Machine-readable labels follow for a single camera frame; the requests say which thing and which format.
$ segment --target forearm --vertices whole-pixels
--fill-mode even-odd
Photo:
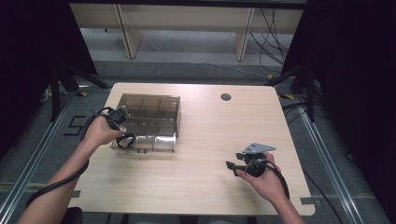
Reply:
[[[282,223],[284,224],[304,223],[303,219],[300,217],[294,205],[291,203],[291,201],[288,198],[282,197],[280,199],[274,200],[272,202],[272,205],[279,214]]]
[[[82,142],[62,168],[47,183],[61,181],[76,173],[88,161],[97,145]],[[36,198],[24,211],[18,223],[60,223],[70,203],[78,178]]]

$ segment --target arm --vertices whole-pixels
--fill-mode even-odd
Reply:
[[[121,136],[121,132],[111,130],[104,117],[96,118],[76,151],[46,186],[77,172],[99,146],[111,142],[118,136]],[[23,212],[18,223],[61,223],[77,182],[78,178],[36,198]]]
[[[264,156],[265,159],[275,164],[272,154],[264,152]],[[274,206],[283,223],[304,223],[291,201],[286,197],[282,184],[274,172],[266,169],[259,177],[245,174],[241,170],[236,170],[236,173]]]

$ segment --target silver metal part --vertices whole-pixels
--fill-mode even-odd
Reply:
[[[257,153],[263,153],[264,151],[272,151],[275,149],[276,149],[275,147],[270,147],[259,143],[252,143],[248,147],[243,149],[242,153],[257,154]]]

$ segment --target gray floor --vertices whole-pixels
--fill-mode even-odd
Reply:
[[[268,75],[277,75],[261,68],[260,50],[251,38],[247,45],[245,60],[238,62],[234,54],[232,34],[151,31],[145,33],[136,57],[127,60],[120,32],[83,29],[82,33],[94,59],[99,78],[109,84],[129,81],[262,85],[267,82]],[[289,45],[291,39],[291,35],[279,36],[279,41],[285,46]],[[272,52],[281,59],[276,49],[272,49]],[[267,68],[277,71],[281,69],[281,64],[268,57],[262,57],[262,63]],[[289,93],[291,82],[292,79],[288,79],[279,84],[276,87],[277,92]],[[78,83],[83,86],[90,85],[81,79]],[[73,97],[9,223],[16,222],[27,198],[46,183],[78,144],[77,137],[64,136],[65,133],[75,131],[68,127],[71,118],[75,115],[89,116],[91,109],[99,109],[103,106],[109,94],[109,91],[96,87],[82,89],[87,91],[88,95]],[[280,102],[282,105],[289,105],[295,103],[295,100],[280,99]],[[7,197],[13,183],[18,180],[25,164],[39,144],[41,136],[50,125],[50,107],[50,102],[47,101],[34,112],[19,144],[0,162],[0,201]],[[336,164],[335,169],[343,178],[343,183],[358,207],[362,220],[364,223],[389,223],[359,169],[353,161],[345,157],[347,149],[332,126],[331,119],[320,105],[315,106],[315,112],[319,133],[332,155]],[[301,164],[330,199],[343,222],[352,222],[340,203],[340,196],[332,185],[301,113],[302,111],[295,109],[286,115]],[[337,223],[334,211],[318,188],[309,179],[306,180],[317,212],[312,217],[304,217],[304,220],[307,223]],[[120,223],[121,215],[113,214],[108,218],[107,214],[86,213],[84,218],[85,223]],[[280,223],[277,216],[257,217],[257,219],[258,223]]]

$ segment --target finger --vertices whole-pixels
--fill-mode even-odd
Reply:
[[[242,170],[237,169],[235,172],[239,177],[241,177],[242,179],[246,180],[249,183],[250,183],[251,179],[254,178],[252,175],[250,175]]]
[[[122,131],[117,131],[117,130],[112,130],[112,131],[114,133],[114,138],[122,136]]]
[[[265,159],[267,161],[270,161],[271,163],[275,163],[275,158],[274,158],[273,154],[271,154],[269,152],[263,152],[263,153],[264,153]]]

